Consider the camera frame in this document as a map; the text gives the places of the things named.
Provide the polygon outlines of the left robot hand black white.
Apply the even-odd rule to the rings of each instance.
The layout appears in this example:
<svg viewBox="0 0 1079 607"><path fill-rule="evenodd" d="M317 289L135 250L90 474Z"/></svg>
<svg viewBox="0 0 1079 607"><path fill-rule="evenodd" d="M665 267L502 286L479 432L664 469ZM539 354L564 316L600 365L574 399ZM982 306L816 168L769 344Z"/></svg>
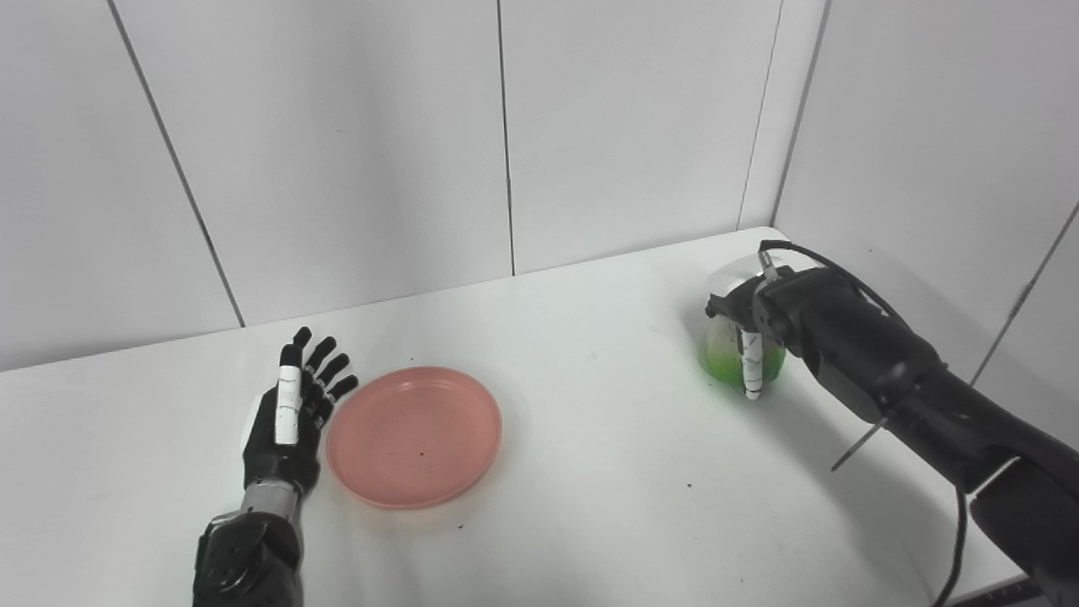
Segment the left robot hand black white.
<svg viewBox="0 0 1079 607"><path fill-rule="evenodd" d="M278 377L255 408L255 419L242 453L244 486L281 481L300 497L316 487L319 445L338 404L358 387L344 375L350 358L334 337L324 337L312 351L308 326L299 328L279 353Z"/></svg>

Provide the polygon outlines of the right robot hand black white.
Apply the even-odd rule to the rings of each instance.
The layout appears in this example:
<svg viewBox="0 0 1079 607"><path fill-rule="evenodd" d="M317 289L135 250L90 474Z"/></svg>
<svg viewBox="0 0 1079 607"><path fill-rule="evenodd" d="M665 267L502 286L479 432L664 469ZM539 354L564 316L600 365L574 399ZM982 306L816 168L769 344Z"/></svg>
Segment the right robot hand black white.
<svg viewBox="0 0 1079 607"><path fill-rule="evenodd" d="M753 321L753 296L766 282L756 256L728 262L708 277L704 368L748 400L759 400L779 377L790 351Z"/></svg>

